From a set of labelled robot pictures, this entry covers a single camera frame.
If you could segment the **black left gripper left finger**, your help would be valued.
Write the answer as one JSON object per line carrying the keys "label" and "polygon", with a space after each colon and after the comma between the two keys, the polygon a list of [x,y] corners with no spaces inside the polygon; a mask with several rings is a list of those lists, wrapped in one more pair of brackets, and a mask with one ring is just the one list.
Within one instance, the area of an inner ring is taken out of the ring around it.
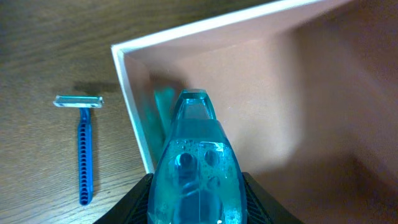
{"label": "black left gripper left finger", "polygon": [[146,174],[115,206],[94,224],[147,224],[149,192],[154,175]]}

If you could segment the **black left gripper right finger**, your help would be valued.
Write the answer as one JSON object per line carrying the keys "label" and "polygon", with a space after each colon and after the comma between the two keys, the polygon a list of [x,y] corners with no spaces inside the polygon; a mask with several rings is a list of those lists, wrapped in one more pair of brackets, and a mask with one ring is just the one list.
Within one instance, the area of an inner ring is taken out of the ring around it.
{"label": "black left gripper right finger", "polygon": [[247,172],[243,172],[246,189],[248,224],[303,224]]}

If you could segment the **teal Listerine mouthwash bottle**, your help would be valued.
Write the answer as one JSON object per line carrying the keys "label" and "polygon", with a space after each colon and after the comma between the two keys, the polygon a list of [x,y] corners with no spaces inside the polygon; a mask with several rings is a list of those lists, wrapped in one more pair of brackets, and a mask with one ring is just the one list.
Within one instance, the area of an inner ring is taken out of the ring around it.
{"label": "teal Listerine mouthwash bottle", "polygon": [[149,223],[246,223],[243,175],[205,90],[181,92],[150,187]]}

